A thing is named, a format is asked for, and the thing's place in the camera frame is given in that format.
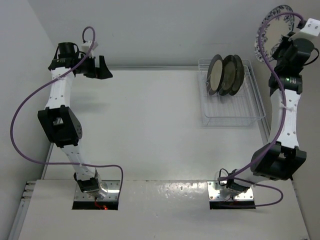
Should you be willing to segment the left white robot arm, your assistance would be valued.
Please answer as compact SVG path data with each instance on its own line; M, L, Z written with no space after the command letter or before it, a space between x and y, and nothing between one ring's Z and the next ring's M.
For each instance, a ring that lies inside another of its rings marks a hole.
M85 158L81 139L83 129L70 107L73 80L77 74L87 78L105 80L112 78L103 56L95 60L95 41L85 41L81 48L72 42L58 44L48 69L55 81L50 88L45 108L38 111L38 120L51 143L67 156L74 169L74 179L82 193L103 199L108 186L101 180L95 167Z

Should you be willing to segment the silver rim plate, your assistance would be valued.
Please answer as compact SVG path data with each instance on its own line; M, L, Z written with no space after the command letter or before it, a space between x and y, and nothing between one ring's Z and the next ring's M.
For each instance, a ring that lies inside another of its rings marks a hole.
M236 54L233 57L236 61L236 75L235 75L234 84L229 92L230 96L234 96L238 93L238 91L240 90L244 82L244 77L245 77L244 65L241 58Z
M223 75L223 59L219 54L216 54L210 61L206 76L206 91L208 95L213 96L221 89Z

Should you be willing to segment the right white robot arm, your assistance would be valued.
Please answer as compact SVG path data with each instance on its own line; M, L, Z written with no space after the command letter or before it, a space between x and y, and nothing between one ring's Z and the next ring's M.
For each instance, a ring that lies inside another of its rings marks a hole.
M303 92L301 71L315 49L316 33L289 33L273 54L276 66L268 81L272 105L268 143L258 149L251 162L225 178L228 193L239 195L262 181L288 180L306 161L297 137L297 111Z

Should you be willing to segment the striped dark rim plate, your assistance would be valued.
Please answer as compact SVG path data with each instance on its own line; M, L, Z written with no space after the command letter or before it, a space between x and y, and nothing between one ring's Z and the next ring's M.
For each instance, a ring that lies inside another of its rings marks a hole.
M221 88L218 91L218 94L220 96L225 96L231 91L235 83L237 74L237 62L233 55L228 55L223 59L222 64L224 73Z

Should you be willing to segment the blue floral plate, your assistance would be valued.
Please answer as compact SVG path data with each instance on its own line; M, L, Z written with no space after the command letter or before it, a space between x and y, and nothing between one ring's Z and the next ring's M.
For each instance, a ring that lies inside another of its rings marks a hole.
M282 4L273 8L270 12L267 13L267 15L262 20L258 28L258 31L256 33L255 43L254 43L254 54L256 59L259 62L261 63L265 62L259 50L259 32L262 25L272 17L279 15L280 13L287 13L287 12L293 12L293 9L289 5ZM265 57L269 62L274 60L272 58L272 55L274 54L276 49L279 47L282 41L282 37L287 35L289 32L293 31L294 24L295 24L294 15L281 15L271 20L265 27L261 35L261 41L262 41L262 45L264 46Z

